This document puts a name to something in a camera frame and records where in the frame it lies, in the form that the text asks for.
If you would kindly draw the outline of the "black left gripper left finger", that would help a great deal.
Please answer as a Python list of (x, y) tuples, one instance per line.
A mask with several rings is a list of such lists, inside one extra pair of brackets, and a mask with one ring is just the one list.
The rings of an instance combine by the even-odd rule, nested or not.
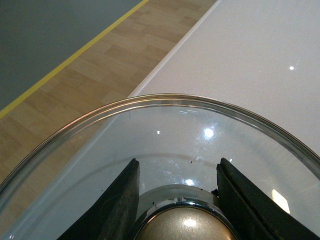
[(134, 158), (60, 240), (125, 240), (136, 221), (140, 163)]

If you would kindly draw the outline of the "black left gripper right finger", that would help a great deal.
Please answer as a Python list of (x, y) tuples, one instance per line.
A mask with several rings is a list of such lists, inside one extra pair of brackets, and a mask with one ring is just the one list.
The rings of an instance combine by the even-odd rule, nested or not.
[(318, 240), (227, 159), (216, 167), (219, 208), (242, 240)]

